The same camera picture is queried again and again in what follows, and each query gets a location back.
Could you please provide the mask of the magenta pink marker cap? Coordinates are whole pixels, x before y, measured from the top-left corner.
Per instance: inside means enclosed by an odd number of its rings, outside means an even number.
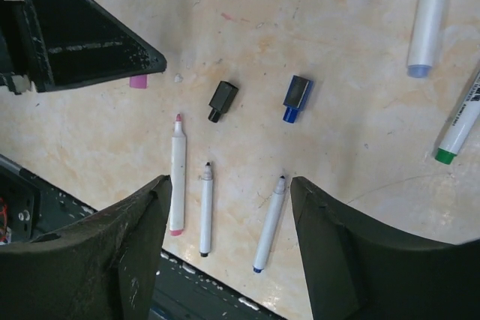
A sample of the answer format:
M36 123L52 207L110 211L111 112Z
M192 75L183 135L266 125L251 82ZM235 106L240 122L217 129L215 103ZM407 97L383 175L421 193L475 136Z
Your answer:
M148 88L148 75L138 75L132 76L129 79L129 86L136 89L147 89Z

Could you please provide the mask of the black cap white marker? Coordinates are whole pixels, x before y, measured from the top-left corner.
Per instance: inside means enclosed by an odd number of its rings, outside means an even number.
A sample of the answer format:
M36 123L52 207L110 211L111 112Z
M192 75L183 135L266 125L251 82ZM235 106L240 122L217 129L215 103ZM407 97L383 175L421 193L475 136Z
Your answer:
M213 173L210 162L205 164L202 177L199 254L207 257L212 250Z

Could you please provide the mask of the small blue cap marker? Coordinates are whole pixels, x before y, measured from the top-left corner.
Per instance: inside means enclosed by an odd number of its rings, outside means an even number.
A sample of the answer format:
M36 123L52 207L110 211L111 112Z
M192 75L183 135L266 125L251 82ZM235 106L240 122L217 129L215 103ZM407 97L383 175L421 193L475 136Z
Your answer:
M265 215L262 231L257 244L256 254L253 261L253 272L255 274L260 274L267 265L284 204L286 188L287 179L284 175L281 175L271 194L268 203L269 207Z

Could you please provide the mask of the dark green cap marker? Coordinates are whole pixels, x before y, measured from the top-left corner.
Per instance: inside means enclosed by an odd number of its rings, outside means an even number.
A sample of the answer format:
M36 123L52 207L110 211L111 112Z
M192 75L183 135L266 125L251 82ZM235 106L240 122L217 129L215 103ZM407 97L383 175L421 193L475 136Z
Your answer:
M447 129L436 151L435 160L449 165L458 155L479 116L479 72L473 77L472 85L466 93L452 123Z

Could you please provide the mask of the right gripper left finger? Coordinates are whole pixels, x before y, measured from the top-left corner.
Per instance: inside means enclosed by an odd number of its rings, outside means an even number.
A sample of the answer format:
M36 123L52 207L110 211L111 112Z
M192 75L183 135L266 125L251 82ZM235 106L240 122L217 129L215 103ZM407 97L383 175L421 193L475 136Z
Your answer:
M1 247L1 318L147 319L171 191L161 175L102 211Z

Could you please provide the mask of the pink cap white marker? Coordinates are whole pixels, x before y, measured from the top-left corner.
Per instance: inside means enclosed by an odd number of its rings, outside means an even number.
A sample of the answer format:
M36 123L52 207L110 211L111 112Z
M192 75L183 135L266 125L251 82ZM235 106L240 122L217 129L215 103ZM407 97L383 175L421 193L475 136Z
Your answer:
M186 182L187 138L182 127L182 115L176 115L172 135L171 152L171 207L169 232L179 236L185 227L185 182Z

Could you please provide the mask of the lilac cap paint marker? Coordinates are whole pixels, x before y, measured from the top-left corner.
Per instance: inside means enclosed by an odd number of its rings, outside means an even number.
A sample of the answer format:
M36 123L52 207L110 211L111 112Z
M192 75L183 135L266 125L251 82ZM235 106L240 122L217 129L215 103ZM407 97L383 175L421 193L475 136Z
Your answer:
M418 0L406 64L409 77L424 79L433 69L446 4L447 0Z

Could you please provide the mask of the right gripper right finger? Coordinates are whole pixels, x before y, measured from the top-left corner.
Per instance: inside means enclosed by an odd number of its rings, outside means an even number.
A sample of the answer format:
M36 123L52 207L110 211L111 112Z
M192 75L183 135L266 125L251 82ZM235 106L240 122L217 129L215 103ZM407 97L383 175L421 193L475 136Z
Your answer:
M303 177L292 213L315 319L477 319L479 242L447 244L368 216Z

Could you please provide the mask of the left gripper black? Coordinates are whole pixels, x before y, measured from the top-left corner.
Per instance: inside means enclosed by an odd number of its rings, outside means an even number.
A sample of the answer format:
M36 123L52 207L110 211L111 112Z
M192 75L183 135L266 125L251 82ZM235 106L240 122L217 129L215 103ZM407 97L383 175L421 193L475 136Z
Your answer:
M166 68L163 54L94 0L1 0L1 85L14 94Z

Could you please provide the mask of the black square marker cap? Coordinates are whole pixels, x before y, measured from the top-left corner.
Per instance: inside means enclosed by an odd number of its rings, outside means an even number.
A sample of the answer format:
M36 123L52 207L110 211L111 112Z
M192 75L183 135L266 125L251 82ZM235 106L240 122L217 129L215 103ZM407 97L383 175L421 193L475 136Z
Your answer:
M209 102L211 111L208 115L208 119L211 122L218 123L221 116L228 112L238 91L238 88L230 82L219 82L217 89Z

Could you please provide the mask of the small blue square cap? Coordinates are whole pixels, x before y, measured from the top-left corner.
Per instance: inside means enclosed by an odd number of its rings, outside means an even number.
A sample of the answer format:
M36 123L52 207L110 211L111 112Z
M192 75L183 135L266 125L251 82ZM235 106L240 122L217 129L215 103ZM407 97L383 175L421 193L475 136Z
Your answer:
M294 75L289 84L288 91L283 101L286 107L283 121L294 124L299 114L305 109L309 95L314 86L312 80Z

